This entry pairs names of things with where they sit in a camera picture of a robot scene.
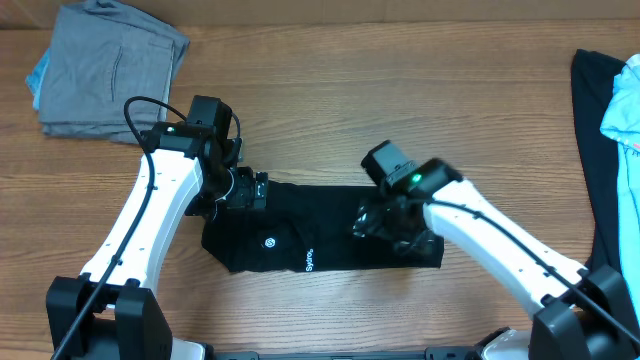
blue cloth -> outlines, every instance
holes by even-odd
[[[47,72],[47,67],[49,66],[49,49],[42,55],[36,67],[33,68],[33,71],[30,75],[27,75],[26,83],[33,95],[33,109],[35,111],[40,110],[40,91],[42,89],[42,79],[44,78],[44,73]]]
[[[640,315],[640,54],[613,81],[600,132],[618,142],[620,267]]]

wood grain surface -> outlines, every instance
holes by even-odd
[[[621,59],[640,21],[182,28],[192,40],[171,104],[221,97],[246,164],[278,181],[368,184],[359,167],[392,139],[439,156],[536,237],[584,261],[593,234],[573,130],[576,48]],[[54,276],[75,276],[111,229],[141,153],[46,138],[24,84],[47,31],[0,32],[0,359],[45,359]],[[229,274],[184,218],[158,299],[176,337],[219,351],[424,349],[529,321],[470,257],[442,269]]]

beige wall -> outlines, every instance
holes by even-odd
[[[0,26],[51,28],[69,0],[0,0]],[[640,18],[640,0],[126,0],[173,25]]]

white logo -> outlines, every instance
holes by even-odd
[[[307,251],[307,271],[313,271],[313,249]]]

gray folded fabric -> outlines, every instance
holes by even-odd
[[[44,75],[39,120],[52,136],[135,142],[124,102],[136,95],[169,99],[189,39],[171,26],[112,0],[60,8]],[[166,119],[166,110],[136,102],[139,130]]]

